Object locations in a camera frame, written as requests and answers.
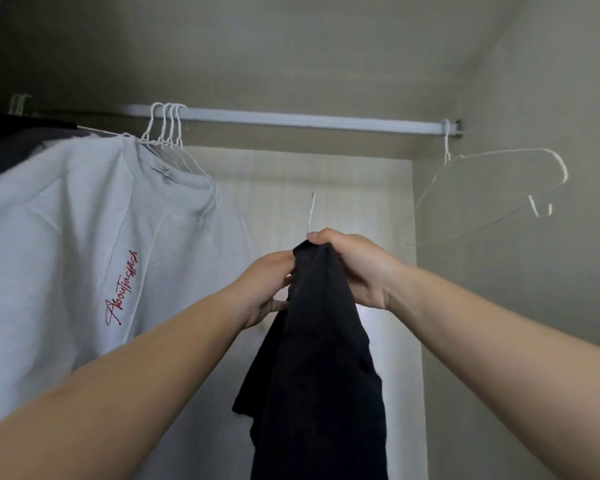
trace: person's right arm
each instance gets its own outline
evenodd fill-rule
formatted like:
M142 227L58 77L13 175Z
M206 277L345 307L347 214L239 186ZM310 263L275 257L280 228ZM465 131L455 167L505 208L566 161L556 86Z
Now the person's right arm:
M394 313L564 478L600 480L600 347L526 319L358 235L325 229L361 305Z

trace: forearm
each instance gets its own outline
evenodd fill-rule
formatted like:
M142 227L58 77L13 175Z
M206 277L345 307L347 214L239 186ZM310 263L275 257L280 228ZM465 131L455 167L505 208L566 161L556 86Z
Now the forearm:
M84 366L0 422L0 478L131 475L241 330L211 295Z
M549 466L600 479L600 348L401 267L390 307Z

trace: black garment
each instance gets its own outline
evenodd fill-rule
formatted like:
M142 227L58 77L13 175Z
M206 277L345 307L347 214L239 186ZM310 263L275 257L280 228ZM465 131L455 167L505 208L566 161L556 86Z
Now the black garment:
M0 114L0 140L7 138L18 131L30 128L58 128L65 130L78 129L75 123L67 123L61 120L47 120L44 118L28 118L26 116L14 116L13 114Z
M30 128L5 137L0 140L0 174L29 158L45 141L88 135L87 130Z
M382 480L386 420L369 339L330 244L294 250L296 283L233 411L253 418L252 480Z

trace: crew neckline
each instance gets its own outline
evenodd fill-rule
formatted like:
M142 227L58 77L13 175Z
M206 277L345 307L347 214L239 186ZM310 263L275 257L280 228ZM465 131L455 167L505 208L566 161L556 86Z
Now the crew neckline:
M209 181L203 175L193 175L182 171L164 160L158 158L144 146L139 144L135 137L120 136L122 139L122 153L127 166L134 176L143 193L150 195L151 201L160 201L170 214L199 219L211 211L217 201L218 186L215 180ZM167 185L153 185L144 174L141 164L168 176L171 182ZM172 185L179 185L196 191L208 191L208 198L202 204L195 205L192 201L182 197Z

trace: person's left arm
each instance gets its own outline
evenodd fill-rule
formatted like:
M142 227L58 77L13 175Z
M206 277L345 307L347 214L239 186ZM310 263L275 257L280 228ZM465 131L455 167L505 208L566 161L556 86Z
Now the person's left arm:
M75 371L0 421L0 478L128 478L241 330L272 300L291 251L258 259L234 283Z

